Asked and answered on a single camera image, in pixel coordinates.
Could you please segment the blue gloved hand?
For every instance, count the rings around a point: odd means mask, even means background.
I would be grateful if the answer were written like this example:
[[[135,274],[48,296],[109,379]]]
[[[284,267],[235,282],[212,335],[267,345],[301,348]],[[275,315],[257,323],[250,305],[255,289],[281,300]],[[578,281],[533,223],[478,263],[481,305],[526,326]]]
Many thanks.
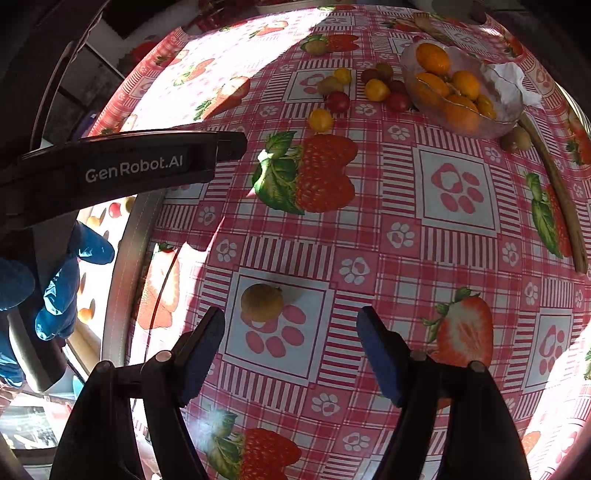
[[[61,379],[66,360],[59,346],[75,329],[79,262],[106,265],[113,259],[109,241],[76,221],[64,260],[45,286],[31,266],[1,260],[2,382],[44,392]]]

